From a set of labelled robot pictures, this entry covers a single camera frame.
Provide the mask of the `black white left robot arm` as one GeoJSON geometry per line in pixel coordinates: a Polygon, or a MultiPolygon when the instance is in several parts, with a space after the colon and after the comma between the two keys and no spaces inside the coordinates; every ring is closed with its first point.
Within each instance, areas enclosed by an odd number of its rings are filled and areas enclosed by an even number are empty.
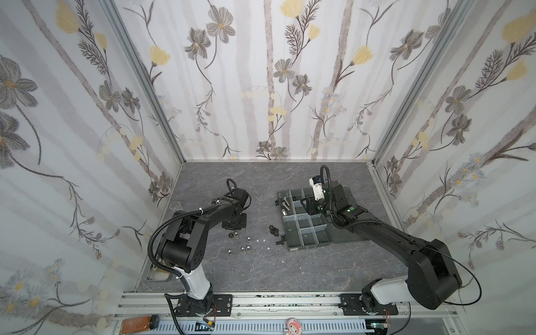
{"type": "Polygon", "coordinates": [[[173,316],[216,312],[214,289],[202,268],[209,231],[219,224],[232,232],[244,229],[245,211],[251,205],[251,196],[234,180],[228,178],[226,185],[228,192],[210,205],[192,212],[175,212],[149,238],[147,255],[151,264],[176,276],[184,286],[180,295],[164,294],[173,316]]]}

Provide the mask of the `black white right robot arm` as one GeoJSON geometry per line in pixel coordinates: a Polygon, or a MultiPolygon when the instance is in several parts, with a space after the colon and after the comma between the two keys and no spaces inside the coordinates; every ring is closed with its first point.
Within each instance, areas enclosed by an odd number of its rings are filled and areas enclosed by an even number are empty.
{"type": "Polygon", "coordinates": [[[380,306],[397,302],[417,302],[435,310],[461,289],[460,263],[442,241],[413,237],[381,221],[350,199],[338,183],[330,185],[315,177],[310,185],[312,196],[301,200],[307,214],[323,215],[339,230],[374,242],[406,266],[406,275],[376,279],[362,289],[364,312],[372,314],[380,306]]]}

